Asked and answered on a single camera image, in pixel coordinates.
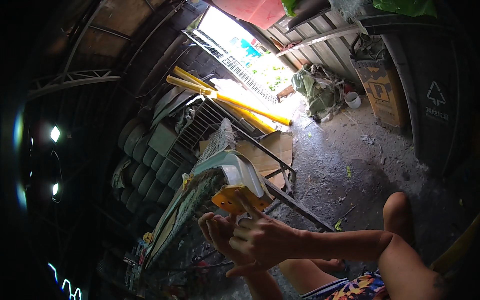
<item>white container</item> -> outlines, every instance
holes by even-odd
[[[353,109],[359,108],[361,104],[359,94],[355,92],[348,92],[345,95],[345,102],[348,104],[348,106],[350,106],[350,108],[353,108]]]

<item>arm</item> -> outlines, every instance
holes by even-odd
[[[393,300],[439,299],[438,274],[429,270],[401,237],[383,230],[313,233],[291,228],[256,210],[238,194],[252,219],[242,219],[230,245],[255,258],[227,276],[265,270],[289,258],[339,258],[378,261],[382,279]]]
[[[235,266],[242,266],[252,263],[253,259],[232,249],[228,244],[228,240],[233,236],[233,230],[237,226],[235,219],[236,217],[233,215],[224,218],[220,215],[214,216],[213,213],[206,213],[198,220],[198,224],[207,241],[218,252],[231,259]],[[278,284],[268,271],[251,273],[244,276],[243,279],[245,279],[254,300],[283,299]]]

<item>forearm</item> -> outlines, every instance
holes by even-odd
[[[332,233],[303,231],[295,257],[339,258],[376,261],[392,240],[393,233],[383,230],[359,230]]]
[[[259,271],[243,277],[247,282],[253,300],[283,299],[276,280],[268,271]]]

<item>floral shorts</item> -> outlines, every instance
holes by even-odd
[[[336,280],[301,297],[306,300],[390,300],[378,271],[366,272],[352,281]]]

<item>knee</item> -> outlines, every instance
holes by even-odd
[[[301,268],[299,263],[301,259],[287,259],[278,264],[278,268],[282,274],[292,274]]]
[[[402,192],[395,192],[388,197],[384,205],[384,218],[392,218],[411,214],[410,203],[407,195]]]

